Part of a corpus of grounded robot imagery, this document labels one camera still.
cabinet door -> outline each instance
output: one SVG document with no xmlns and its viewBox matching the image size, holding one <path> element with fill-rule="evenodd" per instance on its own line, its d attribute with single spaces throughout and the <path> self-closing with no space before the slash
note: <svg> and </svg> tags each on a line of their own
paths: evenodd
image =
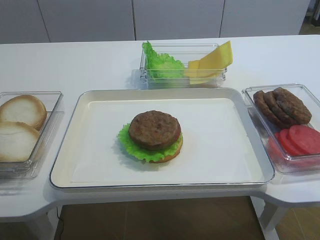
<svg viewBox="0 0 320 240">
<path fill-rule="evenodd" d="M 131 0 L 38 0 L 52 42 L 134 40 Z"/>
<path fill-rule="evenodd" d="M 137 40 L 218 38 L 224 0 L 133 0 Z"/>
<path fill-rule="evenodd" d="M 37 0 L 0 0 L 0 44 L 47 42 Z"/>
<path fill-rule="evenodd" d="M 220 37 L 299 34 L 310 0 L 225 0 Z"/>
</svg>

brown floor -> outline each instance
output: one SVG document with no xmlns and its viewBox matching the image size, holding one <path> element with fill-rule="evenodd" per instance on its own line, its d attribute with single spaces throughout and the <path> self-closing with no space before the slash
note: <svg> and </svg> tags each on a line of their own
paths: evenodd
<svg viewBox="0 0 320 240">
<path fill-rule="evenodd" d="M 64 206 L 55 240 L 264 240 L 249 197 Z M 320 240 L 320 207 L 288 211 L 280 240 Z"/>
<path fill-rule="evenodd" d="M 307 20 L 302 24 L 300 29 L 300 35 L 312 35 L 312 34 L 320 34 L 320 26 L 314 26 L 310 24 Z"/>
</svg>

clear plastic container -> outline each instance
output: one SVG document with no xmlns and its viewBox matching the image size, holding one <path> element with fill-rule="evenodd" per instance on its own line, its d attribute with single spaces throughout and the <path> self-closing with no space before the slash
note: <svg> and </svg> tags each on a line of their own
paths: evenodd
<svg viewBox="0 0 320 240">
<path fill-rule="evenodd" d="M 28 160 L 22 162 L 0 161 L 0 179 L 25 179 L 34 178 L 38 175 L 54 136 L 54 130 L 64 113 L 63 94 L 60 91 L 2 92 L 0 93 L 0 106 L 21 95 L 32 95 L 40 99 L 47 110 L 47 117 Z"/>
<path fill-rule="evenodd" d="M 242 93 L 244 94 L 245 104 L 247 105 L 253 124 L 261 137 L 261 141 L 271 162 L 276 170 L 282 174 L 320 170 L 320 154 L 301 156 L 289 155 L 275 137 L 275 133 L 280 132 L 280 129 L 269 122 L 255 106 L 253 95 L 257 91 L 262 90 L 266 93 L 278 87 L 289 90 L 303 101 L 304 105 L 312 114 L 308 126 L 320 132 L 320 102 L 304 85 L 285 84 L 257 86 L 244 89 Z"/>
<path fill-rule="evenodd" d="M 176 60 L 180 60 L 185 69 L 177 70 L 159 70 L 147 69 L 148 58 L 142 49 L 141 63 L 140 63 L 140 81 L 147 89 L 167 89 L 167 88 L 217 88 L 221 87 L 226 80 L 227 68 L 224 69 L 201 69 L 188 70 L 189 61 L 200 60 L 207 54 L 211 53 L 219 45 L 216 43 L 203 44 L 152 44 L 153 49 L 158 54 L 169 54 Z M 170 75 L 181 75 L 181 78 L 158 78 L 151 77 L 153 72 Z M 189 77 L 185 73 L 189 72 L 196 76 L 196 74 L 214 75 L 211 77 Z"/>
</svg>

burger patty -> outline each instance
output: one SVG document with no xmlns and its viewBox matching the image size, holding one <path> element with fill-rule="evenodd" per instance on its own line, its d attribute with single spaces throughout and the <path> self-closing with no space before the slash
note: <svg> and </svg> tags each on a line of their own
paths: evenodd
<svg viewBox="0 0 320 240">
<path fill-rule="evenodd" d="M 297 121 L 294 120 L 291 116 L 286 114 L 278 105 L 276 98 L 274 96 L 273 91 L 268 91 L 264 94 L 264 101 L 268 105 L 269 109 L 273 112 L 273 114 L 284 124 L 288 124 L 290 126 L 297 125 Z"/>
<path fill-rule="evenodd" d="M 181 134 L 176 118 L 161 111 L 146 111 L 138 114 L 129 127 L 130 138 L 142 148 L 160 150 L 171 146 Z"/>
<path fill-rule="evenodd" d="M 271 123 L 275 124 L 281 129 L 288 129 L 290 126 L 280 121 L 279 118 L 277 118 L 276 115 L 270 110 L 265 102 L 264 95 L 265 93 L 263 91 L 257 91 L 253 95 L 253 101 L 255 105 Z"/>
<path fill-rule="evenodd" d="M 298 124 L 308 124 L 312 114 L 304 103 L 290 91 L 278 87 L 273 90 L 276 103 L 280 108 L 296 120 Z"/>
</svg>

white tray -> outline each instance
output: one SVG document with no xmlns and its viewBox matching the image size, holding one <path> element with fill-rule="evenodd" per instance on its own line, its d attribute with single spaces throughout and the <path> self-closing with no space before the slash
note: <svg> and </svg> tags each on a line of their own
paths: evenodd
<svg viewBox="0 0 320 240">
<path fill-rule="evenodd" d="M 135 160 L 117 140 L 123 125 L 149 110 L 181 125 L 183 146 L 169 162 Z M 99 90 L 79 97 L 50 181 L 57 188 L 261 185 L 274 174 L 234 89 Z"/>
</svg>

